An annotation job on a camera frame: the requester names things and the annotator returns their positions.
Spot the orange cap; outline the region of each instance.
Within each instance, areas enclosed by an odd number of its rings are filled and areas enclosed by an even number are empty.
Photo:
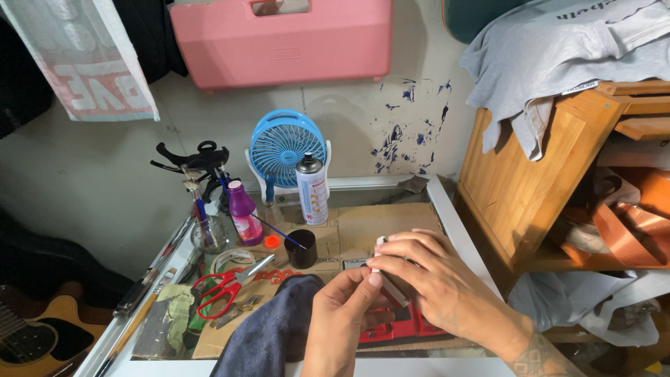
[[[265,245],[269,249],[274,249],[277,246],[279,246],[279,237],[276,235],[268,235],[267,238],[265,239]]]

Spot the wooden cabinet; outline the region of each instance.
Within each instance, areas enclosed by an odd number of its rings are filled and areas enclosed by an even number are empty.
[[[528,161],[508,121],[498,145],[482,153],[491,113],[479,109],[454,204],[500,293],[529,271],[611,270],[580,264],[546,240],[547,232],[614,130],[636,140],[670,138],[670,83],[600,83],[558,97],[544,157]]]

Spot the purple bottle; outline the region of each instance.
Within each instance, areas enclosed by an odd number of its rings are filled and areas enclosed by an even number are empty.
[[[235,223],[237,233],[240,234],[244,246],[254,246],[263,242],[263,227],[261,222],[249,215],[253,213],[258,216],[256,204],[253,199],[245,192],[245,187],[239,180],[234,180],[228,184],[230,193],[230,216]]]

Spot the pink plastic case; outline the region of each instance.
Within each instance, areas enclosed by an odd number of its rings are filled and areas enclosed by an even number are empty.
[[[177,43],[207,92],[342,78],[391,70],[393,0],[310,0],[307,13],[256,16],[259,0],[175,5]]]

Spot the person's right hand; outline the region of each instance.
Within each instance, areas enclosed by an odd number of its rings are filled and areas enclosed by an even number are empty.
[[[514,360],[528,348],[533,321],[500,300],[465,265],[446,236],[413,229],[390,235],[389,242],[375,251],[382,256],[368,259],[367,265],[413,286],[418,293],[414,302],[433,325],[479,343],[504,361]]]

